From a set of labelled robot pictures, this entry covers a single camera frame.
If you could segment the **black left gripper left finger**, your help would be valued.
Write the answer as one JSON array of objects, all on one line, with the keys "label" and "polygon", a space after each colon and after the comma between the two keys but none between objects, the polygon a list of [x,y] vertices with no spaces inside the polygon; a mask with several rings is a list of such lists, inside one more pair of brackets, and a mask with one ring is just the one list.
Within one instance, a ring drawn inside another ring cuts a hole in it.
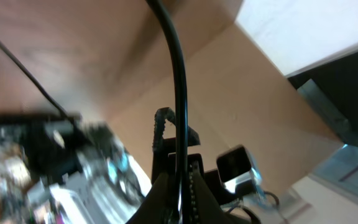
[{"label": "black left gripper left finger", "polygon": [[161,173],[152,185],[139,209],[127,221],[127,224],[169,224],[178,223],[178,208],[174,208],[170,195],[172,178]]}]

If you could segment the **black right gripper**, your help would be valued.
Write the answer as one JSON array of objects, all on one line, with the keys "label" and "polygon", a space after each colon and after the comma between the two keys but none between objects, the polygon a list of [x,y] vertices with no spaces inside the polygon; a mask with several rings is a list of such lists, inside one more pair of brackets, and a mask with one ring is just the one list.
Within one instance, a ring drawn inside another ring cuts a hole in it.
[{"label": "black right gripper", "polygon": [[[176,169],[176,137],[173,136],[175,124],[175,113],[169,108],[160,108],[154,116],[154,136],[152,141],[153,161],[152,177],[153,184],[161,173],[175,174]],[[215,197],[221,210],[229,219],[229,223],[259,223],[260,218],[249,208],[243,205],[245,197],[260,197],[259,190],[254,194],[238,196],[230,194],[222,185],[219,179],[218,168],[205,171],[201,154],[190,154],[187,157],[188,168],[185,177],[187,178],[187,189],[184,196],[179,199],[178,209],[180,211],[179,222],[190,222],[190,165],[197,161],[200,165],[201,175]]]}]

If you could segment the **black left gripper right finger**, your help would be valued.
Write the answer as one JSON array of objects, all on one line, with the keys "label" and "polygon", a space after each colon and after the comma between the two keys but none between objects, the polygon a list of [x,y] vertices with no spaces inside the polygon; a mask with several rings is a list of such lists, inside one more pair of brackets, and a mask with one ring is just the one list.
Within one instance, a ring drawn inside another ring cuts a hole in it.
[{"label": "black left gripper right finger", "polygon": [[206,185],[197,161],[190,165],[190,222],[197,224],[225,224],[229,219],[221,210]]}]

